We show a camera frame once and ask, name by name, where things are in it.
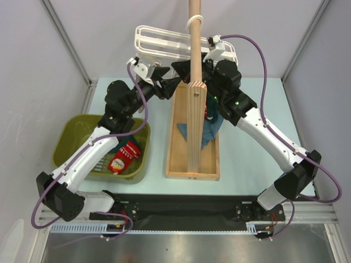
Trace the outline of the white plastic clip hanger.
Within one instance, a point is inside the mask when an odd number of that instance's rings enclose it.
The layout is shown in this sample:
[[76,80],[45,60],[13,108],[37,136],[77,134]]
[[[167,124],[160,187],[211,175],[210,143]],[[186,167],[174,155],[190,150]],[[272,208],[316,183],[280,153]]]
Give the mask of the white plastic clip hanger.
[[[201,37],[201,59],[209,52],[207,39]],[[238,64],[238,58],[235,48],[229,42],[223,41],[225,52],[220,60],[230,60]],[[153,56],[156,58],[171,59],[171,60],[188,60],[190,59],[190,34],[165,30],[157,27],[140,25],[135,29],[134,46],[138,54]]]

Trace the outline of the red santa christmas sock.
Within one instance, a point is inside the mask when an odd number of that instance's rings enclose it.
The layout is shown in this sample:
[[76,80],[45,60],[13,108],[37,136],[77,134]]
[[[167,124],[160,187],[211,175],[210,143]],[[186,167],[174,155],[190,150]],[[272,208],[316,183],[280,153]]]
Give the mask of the red santa christmas sock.
[[110,161],[108,170],[113,174],[118,175],[123,173],[132,163],[141,155],[139,145],[132,140],[127,140],[117,145],[118,151]]

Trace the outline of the dark green christmas sock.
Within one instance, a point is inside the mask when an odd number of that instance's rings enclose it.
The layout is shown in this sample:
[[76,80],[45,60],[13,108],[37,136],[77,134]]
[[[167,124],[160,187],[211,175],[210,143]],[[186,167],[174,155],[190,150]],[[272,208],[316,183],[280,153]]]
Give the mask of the dark green christmas sock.
[[210,123],[216,122],[218,119],[218,109],[217,109],[217,100],[207,94],[206,98],[206,120]]

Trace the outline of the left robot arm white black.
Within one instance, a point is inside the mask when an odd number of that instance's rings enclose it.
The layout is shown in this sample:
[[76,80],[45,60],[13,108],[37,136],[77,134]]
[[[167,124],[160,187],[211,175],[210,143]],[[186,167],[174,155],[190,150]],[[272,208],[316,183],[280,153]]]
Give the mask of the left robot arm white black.
[[38,204],[44,204],[58,219],[66,222],[77,218],[83,211],[102,212],[108,219],[120,215],[121,206],[113,196],[101,193],[79,194],[81,183],[95,165],[121,139],[139,132],[147,124],[147,102],[156,96],[170,99],[181,82],[180,77],[165,79],[169,67],[157,67],[151,74],[151,81],[143,79],[134,82],[134,87],[121,80],[113,81],[107,87],[105,112],[89,138],[61,166],[50,174],[41,172],[36,178],[39,193]]

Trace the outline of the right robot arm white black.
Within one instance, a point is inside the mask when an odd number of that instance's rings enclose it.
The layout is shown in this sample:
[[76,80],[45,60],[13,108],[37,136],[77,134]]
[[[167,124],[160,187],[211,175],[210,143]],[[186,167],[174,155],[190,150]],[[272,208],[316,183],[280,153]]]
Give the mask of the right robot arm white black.
[[256,197],[253,214],[265,220],[275,206],[293,200],[310,184],[321,154],[296,145],[266,118],[262,107],[240,89],[242,75],[235,62],[207,59],[202,63],[201,77],[207,88],[200,129],[202,145],[214,139],[223,121],[229,121],[262,146],[283,172]]

